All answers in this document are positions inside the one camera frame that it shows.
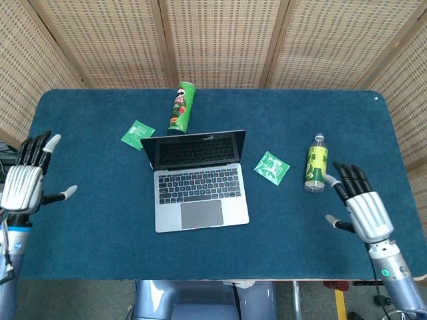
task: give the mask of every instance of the floor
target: floor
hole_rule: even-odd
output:
[[[427,287],[420,289],[427,299]],[[333,290],[321,282],[300,282],[300,292],[303,320],[338,319]],[[278,320],[295,319],[292,283],[277,283],[276,293]],[[134,294],[133,281],[22,280],[16,320],[124,320]],[[375,294],[375,287],[351,286],[344,295],[347,312],[355,311],[365,320],[381,320],[382,310],[372,302]]]

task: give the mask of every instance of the green packet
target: green packet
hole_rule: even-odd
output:
[[[266,151],[260,162],[256,165],[254,171],[275,185],[279,185],[289,168],[290,165]]]
[[[154,131],[155,129],[144,125],[138,120],[135,120],[132,127],[127,130],[127,133],[121,138],[121,140],[135,149],[142,150],[142,144],[140,140],[142,138],[151,137]]]

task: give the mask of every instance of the table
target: table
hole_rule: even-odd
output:
[[[188,133],[245,129],[250,223],[157,234],[153,171],[121,142],[137,119],[166,134],[175,90],[52,90],[32,136],[62,134],[46,194],[77,184],[33,217],[23,276],[37,279],[371,279],[361,241],[324,216],[348,214],[330,188],[304,191],[306,153],[323,133],[332,161],[357,163],[382,196],[415,277],[426,242],[384,98],[375,91],[201,89]],[[276,187],[254,172],[266,151],[291,165]]]

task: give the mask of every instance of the woven panel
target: woven panel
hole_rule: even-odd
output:
[[[352,88],[419,4],[297,1],[271,87]]]
[[[280,1],[169,0],[179,79],[258,87]]]
[[[18,0],[0,1],[0,30],[0,139],[22,142],[40,96],[78,84]]]
[[[385,96],[405,164],[427,157],[427,25],[370,86]]]
[[[427,235],[427,173],[411,179],[410,183],[424,234]]]
[[[37,1],[83,78],[100,88],[167,87],[149,1]]]

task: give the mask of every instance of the robotic hand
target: robotic hand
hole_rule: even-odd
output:
[[[325,179],[333,187],[350,213],[352,223],[327,215],[333,227],[357,234],[365,243],[373,267],[380,272],[388,294],[401,311],[427,319],[427,306],[422,300],[409,268],[395,241],[389,240],[393,224],[379,194],[371,189],[364,172],[334,163],[342,182],[331,175]]]
[[[0,201],[0,320],[15,316],[17,278],[32,226],[30,215],[36,213],[40,205],[66,200],[77,190],[74,185],[57,195],[43,195],[43,180],[51,154],[61,139],[60,135],[55,135],[47,141],[50,135],[48,131],[25,140],[16,165],[6,176]]]

